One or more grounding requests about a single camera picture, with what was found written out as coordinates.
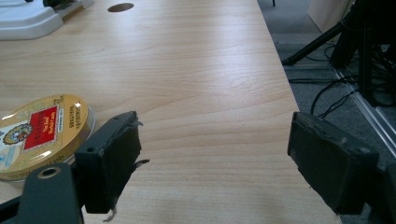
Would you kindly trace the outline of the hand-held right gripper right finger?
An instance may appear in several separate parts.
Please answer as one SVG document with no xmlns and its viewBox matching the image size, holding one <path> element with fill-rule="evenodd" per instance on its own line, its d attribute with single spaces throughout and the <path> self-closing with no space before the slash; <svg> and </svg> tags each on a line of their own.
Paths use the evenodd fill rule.
<svg viewBox="0 0 396 224">
<path fill-rule="evenodd" d="M 319 117 L 295 112 L 288 155 L 306 182 L 336 214 L 358 214 L 364 205 L 366 177 L 379 153 Z"/>
</svg>

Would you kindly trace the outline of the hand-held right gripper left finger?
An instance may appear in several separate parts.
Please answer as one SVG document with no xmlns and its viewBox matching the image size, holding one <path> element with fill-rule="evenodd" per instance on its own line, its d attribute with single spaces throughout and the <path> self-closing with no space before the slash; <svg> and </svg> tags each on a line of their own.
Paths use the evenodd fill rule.
<svg viewBox="0 0 396 224">
<path fill-rule="evenodd" d="M 138 161 L 142 149 L 135 111 L 109 119 L 75 152 L 82 174 L 82 203 L 89 214 L 115 211 L 132 173 L 148 160 Z"/>
</svg>

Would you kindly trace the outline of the round yellow tin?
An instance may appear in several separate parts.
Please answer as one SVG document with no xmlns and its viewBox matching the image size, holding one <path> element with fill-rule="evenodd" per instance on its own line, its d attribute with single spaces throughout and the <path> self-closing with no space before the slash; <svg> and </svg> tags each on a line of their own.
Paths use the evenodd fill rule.
<svg viewBox="0 0 396 224">
<path fill-rule="evenodd" d="M 83 99 L 58 94 L 0 118 L 0 181 L 22 181 L 39 167 L 68 162 L 92 134 L 95 116 Z"/>
</svg>

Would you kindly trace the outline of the black tripod stand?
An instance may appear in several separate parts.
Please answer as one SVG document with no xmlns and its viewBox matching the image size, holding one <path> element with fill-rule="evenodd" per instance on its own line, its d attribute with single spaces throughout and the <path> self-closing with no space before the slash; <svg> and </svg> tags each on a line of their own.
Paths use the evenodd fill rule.
<svg viewBox="0 0 396 224">
<path fill-rule="evenodd" d="M 377 105 L 372 82 L 374 45 L 396 46 L 396 0 L 355 0 L 349 12 L 329 31 L 282 61 L 294 65 L 330 39 L 339 36 L 330 58 L 333 68 L 346 67 L 359 53 L 359 93 Z"/>
</svg>

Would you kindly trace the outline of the light wooden cabinet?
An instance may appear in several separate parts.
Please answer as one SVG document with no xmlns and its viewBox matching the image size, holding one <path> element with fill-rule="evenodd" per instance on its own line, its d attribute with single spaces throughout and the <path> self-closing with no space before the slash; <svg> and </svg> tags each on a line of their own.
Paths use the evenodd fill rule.
<svg viewBox="0 0 396 224">
<path fill-rule="evenodd" d="M 307 15 L 325 33 L 345 17 L 355 0 L 311 0 Z"/>
</svg>

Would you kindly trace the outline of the white plastic device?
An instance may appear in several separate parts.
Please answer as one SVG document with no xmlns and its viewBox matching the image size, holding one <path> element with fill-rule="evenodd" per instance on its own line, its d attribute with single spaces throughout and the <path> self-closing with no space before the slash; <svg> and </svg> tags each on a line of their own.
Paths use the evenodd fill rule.
<svg viewBox="0 0 396 224">
<path fill-rule="evenodd" d="M 0 0 L 0 40 L 27 40 L 49 35 L 94 0 Z"/>
</svg>

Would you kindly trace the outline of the metal floor rail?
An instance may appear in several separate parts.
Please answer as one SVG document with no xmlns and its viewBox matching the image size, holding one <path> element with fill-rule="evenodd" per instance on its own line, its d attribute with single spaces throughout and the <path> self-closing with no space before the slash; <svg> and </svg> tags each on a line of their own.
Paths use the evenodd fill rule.
<svg viewBox="0 0 396 224">
<path fill-rule="evenodd" d="M 396 126 L 390 122 L 385 111 L 379 106 L 372 106 L 359 93 L 354 80 L 348 81 L 344 88 L 352 92 L 352 101 L 359 109 L 365 123 L 369 126 L 367 139 L 378 143 L 394 160 L 396 160 Z"/>
</svg>

